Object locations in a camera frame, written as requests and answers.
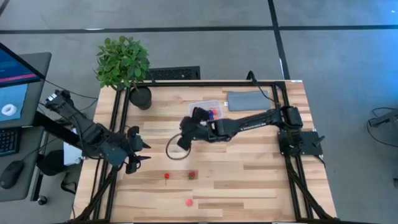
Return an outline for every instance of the green leaves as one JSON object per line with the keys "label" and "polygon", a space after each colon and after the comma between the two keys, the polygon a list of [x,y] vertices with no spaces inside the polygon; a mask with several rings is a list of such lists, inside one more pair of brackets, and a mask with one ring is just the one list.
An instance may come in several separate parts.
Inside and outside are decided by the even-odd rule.
{"label": "green leaves", "polygon": [[101,88],[111,86],[115,90],[142,82],[149,72],[148,53],[133,37],[121,35],[118,39],[106,38],[96,54],[98,67],[94,70]]}
{"label": "green leaves", "polygon": [[126,40],[126,37],[125,37],[125,36],[121,35],[121,36],[119,37],[120,43],[123,44],[125,40]]}
{"label": "green leaves", "polygon": [[141,76],[141,69],[139,69],[139,67],[136,67],[136,69],[134,69],[134,74],[136,75],[136,77],[140,77]]}

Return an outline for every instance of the potted plant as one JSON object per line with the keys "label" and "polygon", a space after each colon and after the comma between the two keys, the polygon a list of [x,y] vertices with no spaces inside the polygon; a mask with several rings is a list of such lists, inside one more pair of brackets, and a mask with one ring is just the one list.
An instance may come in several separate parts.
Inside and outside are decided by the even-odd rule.
{"label": "potted plant", "polygon": [[105,45],[98,48],[101,51],[96,54],[98,68],[95,73],[101,88],[110,86],[120,91],[133,85],[130,102],[142,110],[150,108],[152,93],[148,87],[137,86],[149,71],[148,53],[140,41],[122,35],[119,40],[105,39]]}

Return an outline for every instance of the wooden table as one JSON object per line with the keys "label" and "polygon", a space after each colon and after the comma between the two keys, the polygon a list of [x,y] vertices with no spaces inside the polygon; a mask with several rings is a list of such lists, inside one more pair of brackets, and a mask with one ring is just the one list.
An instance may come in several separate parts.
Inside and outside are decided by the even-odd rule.
{"label": "wooden table", "polygon": [[[303,130],[313,121],[302,82],[285,81],[291,106],[297,106]],[[262,87],[272,97],[271,88]],[[129,104],[126,125],[139,126],[140,135],[152,149],[139,154],[151,156],[131,175],[118,174],[112,222],[269,222],[294,221],[294,211],[284,158],[277,143],[278,128],[266,126],[239,133],[230,142],[193,142],[192,153],[182,161],[165,155],[165,145],[179,133],[179,123],[188,115],[189,104],[219,100],[225,118],[241,118],[260,111],[230,112],[224,106],[228,91],[255,91],[256,87],[150,87],[152,107],[141,111]],[[118,119],[123,105],[122,93]],[[101,90],[95,121],[109,124],[115,92]],[[313,156],[302,156],[309,191],[327,213],[336,216],[323,164]],[[88,205],[96,161],[85,161],[75,199],[76,214]],[[194,170],[197,176],[188,180]],[[302,195],[300,208],[306,217]],[[104,214],[104,196],[101,216]],[[193,199],[193,205],[185,205]]]}

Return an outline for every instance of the wire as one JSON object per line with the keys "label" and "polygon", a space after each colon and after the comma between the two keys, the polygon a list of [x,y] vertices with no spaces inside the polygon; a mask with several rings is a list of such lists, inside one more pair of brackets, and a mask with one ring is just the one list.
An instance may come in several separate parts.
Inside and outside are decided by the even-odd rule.
{"label": "wire", "polygon": [[326,167],[325,161],[319,156],[319,155],[313,155],[315,158],[317,158],[321,163],[323,164],[324,167]]}
{"label": "wire", "polygon": [[176,161],[182,160],[182,159],[187,158],[187,157],[189,156],[189,154],[191,153],[191,147],[189,147],[187,154],[186,154],[185,156],[181,157],[181,158],[175,158],[175,157],[171,157],[171,156],[170,156],[170,154],[169,154],[169,145],[170,145],[170,143],[173,141],[173,139],[175,139],[176,137],[178,137],[178,136],[180,136],[180,135],[181,135],[181,133],[178,133],[178,134],[176,134],[175,136],[173,136],[172,138],[170,138],[170,140],[168,141],[168,143],[167,143],[167,145],[166,145],[166,149],[165,149],[165,151],[166,151],[166,156],[167,156],[169,159],[176,160]]}
{"label": "wire", "polygon": [[77,119],[75,118],[75,115],[73,114],[73,113],[71,113],[71,117],[72,117],[72,119],[74,119],[75,120],[75,123],[76,123],[76,131],[77,131],[77,133],[78,133],[78,135],[79,135],[79,140],[80,140],[80,144],[81,144],[81,150],[87,155],[87,157],[89,157],[90,159],[95,159],[95,160],[99,160],[99,159],[102,159],[102,158],[94,158],[94,157],[92,157],[91,155],[89,155],[88,153],[87,153],[87,151],[86,151],[86,149],[85,149],[85,145],[83,144],[83,138],[82,138],[82,136],[81,136],[81,128],[80,128],[80,125],[79,125],[79,123],[77,122]]}
{"label": "wire", "polygon": [[275,100],[269,98],[261,89],[259,82],[257,81],[257,79],[254,77],[254,72],[253,71],[249,71],[249,74],[251,76],[251,80],[252,83],[257,85],[257,87],[259,88],[259,90],[261,91],[262,95],[267,98],[268,100],[271,100],[272,102],[274,102],[276,105],[279,105],[280,103],[275,102]]}
{"label": "wire", "polygon": [[92,201],[92,199],[94,197],[94,190],[95,190],[95,185],[97,183],[97,175],[98,175],[98,169],[100,168],[100,162],[101,162],[101,159],[98,159],[97,166],[95,167],[93,190],[91,191],[90,201]]}
{"label": "wire", "polygon": [[79,111],[83,111],[83,110],[87,110],[89,107],[91,107],[91,106],[93,106],[94,104],[95,104],[95,102],[97,102],[98,101],[98,99],[97,100],[94,100],[90,105],[88,105],[87,107],[85,107],[85,108],[83,108],[83,109],[78,109]]}
{"label": "wire", "polygon": [[72,213],[73,213],[73,219],[76,219],[76,213],[75,213],[75,208],[73,208],[74,204],[72,204]]}
{"label": "wire", "polygon": [[123,164],[127,164],[126,162],[123,162],[120,167],[118,168],[118,172],[123,168]]}
{"label": "wire", "polygon": [[372,114],[378,118],[378,115],[375,113],[376,110],[381,110],[381,109],[385,109],[385,110],[396,110],[397,108],[386,108],[386,107],[381,107],[381,108],[374,108],[372,110]]}
{"label": "wire", "polygon": [[389,143],[382,142],[382,141],[376,139],[376,138],[372,135],[372,133],[371,133],[370,130],[369,130],[369,127],[370,127],[370,125],[371,125],[371,121],[374,120],[374,119],[375,119],[375,118],[369,119],[368,122],[366,123],[366,129],[368,130],[369,135],[370,135],[375,141],[377,141],[377,142],[379,142],[379,143],[381,143],[381,144],[385,144],[385,145],[387,145],[387,146],[392,146],[392,147],[398,147],[398,146],[393,145],[393,144],[389,144]]}
{"label": "wire", "polygon": [[261,87],[260,87],[260,84],[257,83],[257,86],[258,86],[259,90],[261,91],[262,95],[263,95],[265,98],[267,98],[268,100],[271,100],[271,101],[274,102],[275,104],[279,104],[279,103],[275,102],[275,100],[269,98],[269,97],[262,91],[262,89],[261,89]]}
{"label": "wire", "polygon": [[30,153],[28,153],[28,154],[26,154],[26,156],[23,158],[23,159],[21,159],[22,161],[24,160],[24,159],[26,159],[26,157],[28,157],[29,155],[31,155],[33,152],[35,152],[35,151],[40,151],[44,146],[46,146],[46,145],[48,145],[48,144],[50,144],[51,142],[54,142],[55,140],[57,140],[58,138],[56,138],[56,139],[53,139],[53,140],[51,140],[50,142],[48,142],[47,144],[45,144],[45,145],[43,145],[43,146],[40,146],[40,147],[38,147],[37,149],[35,149],[35,150],[33,150],[32,152],[30,152]]}
{"label": "wire", "polygon": [[79,93],[75,93],[75,92],[72,92],[72,91],[70,91],[70,90],[67,90],[66,88],[62,88],[62,87],[60,87],[60,86],[58,86],[58,85],[56,85],[56,84],[54,84],[54,83],[52,83],[52,82],[50,82],[50,81],[48,81],[48,80],[44,80],[44,81],[46,81],[46,82],[48,82],[49,84],[51,84],[51,85],[53,85],[53,86],[56,86],[56,87],[58,87],[58,88],[61,88],[61,89],[66,90],[66,91],[69,91],[70,93],[73,93],[73,94],[75,94],[75,95],[78,95],[78,96],[81,96],[81,97],[84,97],[84,98],[89,98],[89,99],[98,100],[97,97],[85,96],[85,95],[82,95],[82,94],[79,94]]}

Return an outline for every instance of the gray cloth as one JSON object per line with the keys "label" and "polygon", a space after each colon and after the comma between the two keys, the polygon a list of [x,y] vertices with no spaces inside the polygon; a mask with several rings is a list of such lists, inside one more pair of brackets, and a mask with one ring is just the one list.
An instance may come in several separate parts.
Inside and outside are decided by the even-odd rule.
{"label": "gray cloth", "polygon": [[271,104],[260,91],[235,92],[229,91],[226,95],[229,111],[268,110]]}

